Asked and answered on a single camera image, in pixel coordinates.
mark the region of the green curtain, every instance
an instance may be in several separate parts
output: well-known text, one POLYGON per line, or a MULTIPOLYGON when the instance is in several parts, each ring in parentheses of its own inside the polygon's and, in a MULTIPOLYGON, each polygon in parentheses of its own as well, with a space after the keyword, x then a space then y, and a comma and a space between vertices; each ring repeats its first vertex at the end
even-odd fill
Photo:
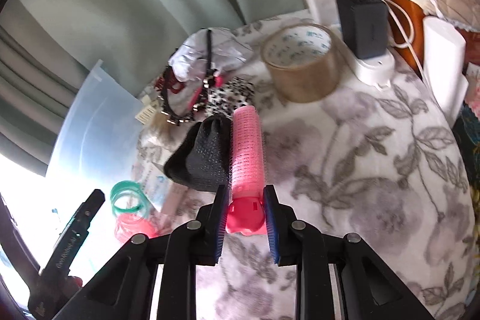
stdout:
POLYGON ((199 29, 303 7, 303 0, 9 0, 0 15, 0 153, 29 167, 41 162, 34 171, 44 174, 75 93, 99 59, 136 95, 199 29))

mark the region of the power adapter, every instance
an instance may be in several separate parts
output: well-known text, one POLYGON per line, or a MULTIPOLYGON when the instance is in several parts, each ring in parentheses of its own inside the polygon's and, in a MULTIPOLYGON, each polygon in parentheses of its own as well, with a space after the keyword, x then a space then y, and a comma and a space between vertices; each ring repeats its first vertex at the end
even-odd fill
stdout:
POLYGON ((382 0, 337 0, 343 40, 358 59, 385 54, 388 7, 382 0))

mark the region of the red plastic cap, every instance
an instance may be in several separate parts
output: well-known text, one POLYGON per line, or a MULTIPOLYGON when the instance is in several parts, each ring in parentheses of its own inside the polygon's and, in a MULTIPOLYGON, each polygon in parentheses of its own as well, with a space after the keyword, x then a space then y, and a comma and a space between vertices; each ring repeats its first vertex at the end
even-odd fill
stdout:
POLYGON ((229 234, 265 235, 265 212, 258 198, 236 198, 229 206, 226 217, 226 231, 229 234))

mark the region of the brown packing tape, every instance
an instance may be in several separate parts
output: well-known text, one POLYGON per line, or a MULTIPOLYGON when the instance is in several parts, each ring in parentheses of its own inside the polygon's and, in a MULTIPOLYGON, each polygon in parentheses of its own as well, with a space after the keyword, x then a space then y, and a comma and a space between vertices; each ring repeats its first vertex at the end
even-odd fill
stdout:
POLYGON ((287 100, 296 103, 308 103, 320 100, 330 94, 340 79, 341 60, 338 59, 335 35, 322 25, 301 23, 291 25, 268 37, 260 50, 277 91, 287 100), (297 26, 311 26, 327 32, 331 38, 331 47, 327 53, 315 56, 314 60, 302 65, 282 67, 268 62, 265 50, 268 43, 277 40, 283 32, 297 26))

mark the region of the white power strip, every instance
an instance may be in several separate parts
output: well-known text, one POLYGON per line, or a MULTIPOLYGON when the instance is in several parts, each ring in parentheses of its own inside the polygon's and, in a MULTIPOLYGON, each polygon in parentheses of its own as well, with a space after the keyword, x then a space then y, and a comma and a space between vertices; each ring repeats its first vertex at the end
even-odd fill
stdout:
POLYGON ((388 49, 382 56, 361 60, 344 43, 342 33, 337 27, 332 26, 330 30, 335 34, 332 39, 335 40, 338 52, 360 82, 375 86, 380 91, 391 87, 390 81, 395 73, 395 59, 388 49))

